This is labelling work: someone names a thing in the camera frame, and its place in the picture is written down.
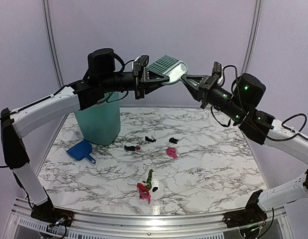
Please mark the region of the teal hand brush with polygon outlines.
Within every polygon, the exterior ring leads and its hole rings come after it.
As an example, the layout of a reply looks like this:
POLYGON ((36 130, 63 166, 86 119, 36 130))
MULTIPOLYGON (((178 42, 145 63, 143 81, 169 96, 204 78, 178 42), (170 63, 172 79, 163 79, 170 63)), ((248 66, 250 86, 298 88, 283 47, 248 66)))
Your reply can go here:
POLYGON ((153 73, 169 77, 169 81, 162 85, 174 85, 181 80, 181 77, 188 72, 188 66, 184 61, 164 55, 155 62, 147 66, 153 73))

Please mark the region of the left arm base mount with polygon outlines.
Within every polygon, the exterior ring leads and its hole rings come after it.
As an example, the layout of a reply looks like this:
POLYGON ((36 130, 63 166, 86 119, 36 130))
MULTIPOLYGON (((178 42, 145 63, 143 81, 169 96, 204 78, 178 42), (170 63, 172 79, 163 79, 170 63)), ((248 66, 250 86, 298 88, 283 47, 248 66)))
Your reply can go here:
POLYGON ((28 199, 29 206, 31 207, 31 217, 52 225, 60 225, 70 227, 73 221, 74 212, 67 209, 57 208, 53 205, 49 196, 47 201, 37 206, 31 204, 28 199))

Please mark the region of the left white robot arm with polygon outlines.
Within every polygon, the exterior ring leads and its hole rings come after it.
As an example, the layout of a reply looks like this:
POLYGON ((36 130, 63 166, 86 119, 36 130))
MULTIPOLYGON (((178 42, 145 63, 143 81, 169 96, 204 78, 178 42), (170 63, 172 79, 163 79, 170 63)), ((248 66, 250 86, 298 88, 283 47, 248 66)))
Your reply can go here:
POLYGON ((1 111, 4 161, 32 199, 38 216, 52 222, 58 214, 30 165, 23 137, 58 117, 94 106, 108 92, 133 91, 137 100, 144 98, 169 81, 168 76, 151 72, 148 62, 148 55, 137 57, 132 70, 126 72, 124 61, 112 48, 98 49, 88 55, 88 69, 81 80, 21 108, 1 111))

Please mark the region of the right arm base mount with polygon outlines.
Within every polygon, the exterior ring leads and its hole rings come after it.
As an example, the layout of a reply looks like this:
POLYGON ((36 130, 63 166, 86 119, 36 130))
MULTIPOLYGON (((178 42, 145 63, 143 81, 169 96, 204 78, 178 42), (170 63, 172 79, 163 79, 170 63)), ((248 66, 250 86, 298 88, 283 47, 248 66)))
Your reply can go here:
POLYGON ((244 209, 226 212, 223 214, 222 221, 228 228, 241 227, 267 219, 267 214, 258 205, 259 196, 263 190, 254 192, 244 209))

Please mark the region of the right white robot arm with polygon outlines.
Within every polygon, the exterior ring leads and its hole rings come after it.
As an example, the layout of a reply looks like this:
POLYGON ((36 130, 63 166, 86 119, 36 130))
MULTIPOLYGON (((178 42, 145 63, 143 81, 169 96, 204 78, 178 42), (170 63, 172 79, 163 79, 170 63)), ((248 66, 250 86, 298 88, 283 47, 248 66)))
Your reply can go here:
MULTIPOLYGON (((233 93, 217 83, 217 73, 212 76, 183 75, 181 79, 193 98, 201 103, 202 109, 211 105, 230 117, 249 140, 279 149, 308 166, 308 136, 256 109, 266 90, 256 77, 243 73, 235 80, 233 93)), ((304 198, 308 198, 308 169, 278 187, 253 193, 247 208, 241 212, 241 219, 251 223, 261 211, 304 198)))

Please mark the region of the blue plastic dustpan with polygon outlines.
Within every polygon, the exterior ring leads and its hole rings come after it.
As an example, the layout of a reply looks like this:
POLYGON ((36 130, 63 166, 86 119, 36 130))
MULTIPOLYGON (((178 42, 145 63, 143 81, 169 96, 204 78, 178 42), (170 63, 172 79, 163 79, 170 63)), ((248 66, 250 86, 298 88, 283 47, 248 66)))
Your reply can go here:
POLYGON ((76 161, 81 161, 85 158, 91 164, 96 164, 96 160, 90 156, 90 153, 92 152, 92 145, 86 139, 83 139, 79 143, 75 144, 73 147, 66 150, 66 152, 76 161))

